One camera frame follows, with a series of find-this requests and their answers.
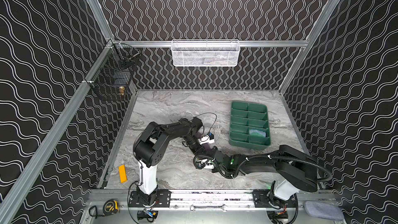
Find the green divided plastic tray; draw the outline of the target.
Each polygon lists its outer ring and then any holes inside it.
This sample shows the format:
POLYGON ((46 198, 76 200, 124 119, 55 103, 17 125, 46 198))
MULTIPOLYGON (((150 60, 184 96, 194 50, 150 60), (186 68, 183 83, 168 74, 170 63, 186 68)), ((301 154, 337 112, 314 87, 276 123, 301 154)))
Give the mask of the green divided plastic tray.
POLYGON ((253 102, 231 102, 229 144, 246 149, 265 150, 271 143, 267 106, 253 102), (267 137, 251 136, 249 129, 265 131, 267 137))

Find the purple striped sock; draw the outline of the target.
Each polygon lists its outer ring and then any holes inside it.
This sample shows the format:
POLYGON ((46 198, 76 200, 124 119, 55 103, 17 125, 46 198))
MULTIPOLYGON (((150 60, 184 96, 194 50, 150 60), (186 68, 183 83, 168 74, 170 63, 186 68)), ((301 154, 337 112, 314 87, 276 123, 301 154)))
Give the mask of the purple striped sock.
POLYGON ((203 144, 212 144, 214 142, 214 137, 212 136, 212 134, 206 134, 205 135, 203 133, 197 132, 195 134, 195 136, 198 138, 199 143, 201 145, 203 145, 203 144))

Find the blue orange striped sock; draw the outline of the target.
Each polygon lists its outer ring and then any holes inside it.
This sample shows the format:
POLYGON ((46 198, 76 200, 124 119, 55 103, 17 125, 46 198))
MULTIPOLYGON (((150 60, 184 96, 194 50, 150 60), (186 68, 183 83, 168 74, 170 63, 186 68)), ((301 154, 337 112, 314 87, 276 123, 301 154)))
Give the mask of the blue orange striped sock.
POLYGON ((249 135, 259 136, 259 137, 263 137, 263 138, 267 137, 267 133, 265 131, 261 131, 261 130, 257 130, 257 129, 249 129, 249 135))

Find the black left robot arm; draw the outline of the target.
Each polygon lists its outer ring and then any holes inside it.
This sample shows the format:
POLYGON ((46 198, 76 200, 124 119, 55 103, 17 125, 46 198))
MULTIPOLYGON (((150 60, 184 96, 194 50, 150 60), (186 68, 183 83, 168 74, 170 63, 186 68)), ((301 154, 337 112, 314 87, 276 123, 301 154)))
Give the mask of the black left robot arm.
POLYGON ((197 133, 203 126, 198 117, 192 120, 181 118, 178 122, 158 124, 151 122, 133 146, 135 159, 140 168, 140 181, 137 186, 138 198, 144 206, 152 206, 157 197, 157 165, 165 155, 170 141, 182 138, 196 156, 204 155, 215 160, 218 150, 200 144, 197 133))

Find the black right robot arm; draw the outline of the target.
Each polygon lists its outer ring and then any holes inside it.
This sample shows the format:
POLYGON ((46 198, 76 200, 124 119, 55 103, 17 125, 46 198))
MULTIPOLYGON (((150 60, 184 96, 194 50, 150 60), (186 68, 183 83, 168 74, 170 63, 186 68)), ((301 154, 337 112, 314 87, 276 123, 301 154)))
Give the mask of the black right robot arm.
POLYGON ((333 178, 332 173, 311 156, 288 145, 281 145, 279 150, 270 153, 232 156, 214 147, 196 154, 193 163, 198 170, 211 164, 212 172, 226 179, 235 179, 240 174, 277 173, 283 179, 272 184, 268 198, 279 202, 288 201, 299 191, 316 192, 318 183, 333 178))

